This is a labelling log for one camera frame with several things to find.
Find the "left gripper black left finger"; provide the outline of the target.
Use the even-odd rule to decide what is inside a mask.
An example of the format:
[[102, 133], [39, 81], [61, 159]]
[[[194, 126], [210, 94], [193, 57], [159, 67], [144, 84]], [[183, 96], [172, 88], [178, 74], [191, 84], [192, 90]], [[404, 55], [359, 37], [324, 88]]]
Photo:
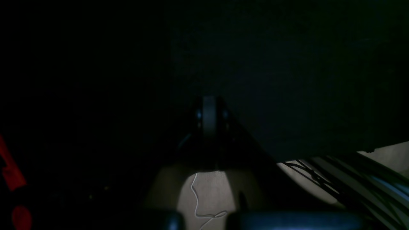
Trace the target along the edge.
[[132, 173], [137, 186], [132, 196], [133, 229], [182, 230], [185, 218], [178, 211], [186, 180], [205, 168], [197, 154], [210, 139], [210, 98], [199, 97], [190, 109], [165, 129], [152, 150]]

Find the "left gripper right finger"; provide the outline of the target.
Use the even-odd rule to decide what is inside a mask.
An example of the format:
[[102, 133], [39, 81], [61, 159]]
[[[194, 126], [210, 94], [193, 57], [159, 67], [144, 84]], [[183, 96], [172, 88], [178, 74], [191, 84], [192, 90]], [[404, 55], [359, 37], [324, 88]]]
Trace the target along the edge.
[[292, 180], [220, 97], [209, 97], [209, 138], [237, 205], [226, 219], [227, 230], [364, 229], [359, 214], [326, 204]]

